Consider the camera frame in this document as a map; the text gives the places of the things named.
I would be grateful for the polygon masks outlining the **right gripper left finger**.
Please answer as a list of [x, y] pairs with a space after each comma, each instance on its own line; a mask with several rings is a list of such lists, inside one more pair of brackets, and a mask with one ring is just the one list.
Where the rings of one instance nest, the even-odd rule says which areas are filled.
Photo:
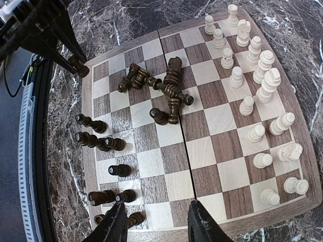
[[127, 241], [128, 218], [123, 202], [116, 202], [85, 241]]

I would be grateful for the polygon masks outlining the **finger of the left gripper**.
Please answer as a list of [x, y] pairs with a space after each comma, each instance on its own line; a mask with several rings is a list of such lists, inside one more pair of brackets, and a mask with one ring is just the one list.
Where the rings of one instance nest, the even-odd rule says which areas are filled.
[[55, 37], [75, 55], [81, 63], [87, 62], [87, 57], [76, 40], [69, 15], [59, 15], [52, 20], [51, 30]]
[[20, 46], [25, 50], [28, 50], [32, 53], [38, 54], [39, 56], [55, 62], [71, 74], [77, 73], [76, 69], [61, 54], [59, 54], [56, 50], [54, 50], [51, 46], [43, 41], [23, 41]]

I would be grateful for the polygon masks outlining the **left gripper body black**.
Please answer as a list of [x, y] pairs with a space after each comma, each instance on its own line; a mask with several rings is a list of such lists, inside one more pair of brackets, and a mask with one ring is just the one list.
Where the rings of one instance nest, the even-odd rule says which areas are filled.
[[48, 40], [68, 41], [68, 1], [5, 1], [1, 7], [1, 55], [19, 47], [39, 55], [58, 55]]

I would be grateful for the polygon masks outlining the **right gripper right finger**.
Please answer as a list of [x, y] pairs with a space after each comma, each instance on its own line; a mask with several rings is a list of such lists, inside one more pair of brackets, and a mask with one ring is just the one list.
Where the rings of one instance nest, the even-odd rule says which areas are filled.
[[230, 241], [198, 200], [192, 201], [188, 210], [188, 241]]

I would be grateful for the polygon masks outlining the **dark tall piece back row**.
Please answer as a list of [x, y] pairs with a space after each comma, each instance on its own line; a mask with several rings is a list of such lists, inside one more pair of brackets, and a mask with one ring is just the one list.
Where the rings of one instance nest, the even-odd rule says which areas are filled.
[[111, 203], [115, 200], [115, 193], [112, 190], [93, 191], [88, 194], [88, 201], [92, 206], [99, 206]]

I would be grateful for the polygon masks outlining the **dark rook corner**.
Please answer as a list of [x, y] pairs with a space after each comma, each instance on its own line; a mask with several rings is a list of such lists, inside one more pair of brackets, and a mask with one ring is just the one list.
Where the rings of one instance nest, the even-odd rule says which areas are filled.
[[80, 63], [79, 59], [76, 56], [71, 56], [69, 58], [70, 64], [76, 69], [78, 75], [81, 78], [86, 77], [89, 74], [89, 68]]

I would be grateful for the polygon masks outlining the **wooden chess board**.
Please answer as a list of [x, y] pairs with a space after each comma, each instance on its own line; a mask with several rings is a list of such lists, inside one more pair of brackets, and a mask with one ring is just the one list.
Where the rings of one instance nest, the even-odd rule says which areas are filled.
[[[214, 36], [215, 24], [227, 19], [248, 20], [254, 32], [264, 39], [264, 45], [273, 52], [246, 11], [231, 5], [225, 12], [162, 28], [87, 62], [89, 74], [83, 80], [82, 112], [107, 124], [104, 137], [120, 138], [126, 146], [122, 151], [109, 152], [84, 148], [86, 185], [89, 191], [120, 193], [131, 189], [136, 192], [136, 200], [127, 203], [126, 210], [128, 213], [142, 211], [146, 219], [130, 229], [128, 241], [187, 240], [187, 210], [190, 202], [198, 199], [187, 148], [187, 136], [197, 135], [200, 128], [195, 116], [200, 107], [192, 66], [209, 59], [204, 42]], [[177, 56], [182, 60], [178, 87], [194, 101], [190, 106], [181, 105], [176, 125], [159, 125], [149, 112], [152, 108], [170, 112], [168, 99], [161, 91], [146, 84], [123, 93], [117, 88], [131, 63], [163, 80], [169, 59]], [[243, 214], [241, 208], [234, 209], [234, 217], [227, 215], [225, 207], [209, 206], [198, 199], [228, 235], [278, 223], [322, 202], [317, 161], [303, 113], [276, 55], [275, 64], [283, 76], [287, 106], [296, 111], [298, 124], [293, 132], [295, 138], [303, 142], [300, 164], [309, 183], [308, 194], [260, 212]], [[108, 168], [119, 164], [131, 167], [127, 177], [109, 174]]]

